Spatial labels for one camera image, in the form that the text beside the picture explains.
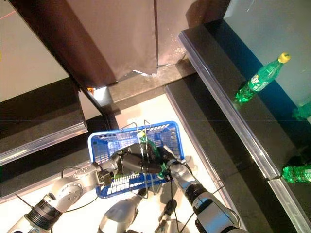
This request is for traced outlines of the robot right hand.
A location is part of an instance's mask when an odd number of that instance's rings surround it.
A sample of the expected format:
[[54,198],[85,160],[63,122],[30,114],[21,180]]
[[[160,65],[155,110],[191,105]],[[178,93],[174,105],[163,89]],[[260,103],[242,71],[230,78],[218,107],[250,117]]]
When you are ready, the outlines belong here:
[[148,153],[146,169],[148,173],[161,173],[170,170],[175,164],[180,164],[180,161],[167,146],[155,147]]

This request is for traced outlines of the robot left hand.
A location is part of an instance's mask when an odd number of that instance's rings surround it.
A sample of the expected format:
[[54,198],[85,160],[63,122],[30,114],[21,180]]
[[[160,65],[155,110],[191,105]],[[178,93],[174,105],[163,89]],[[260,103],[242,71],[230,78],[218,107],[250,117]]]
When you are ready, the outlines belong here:
[[134,143],[120,150],[122,174],[141,172],[143,162],[147,162],[146,149]]

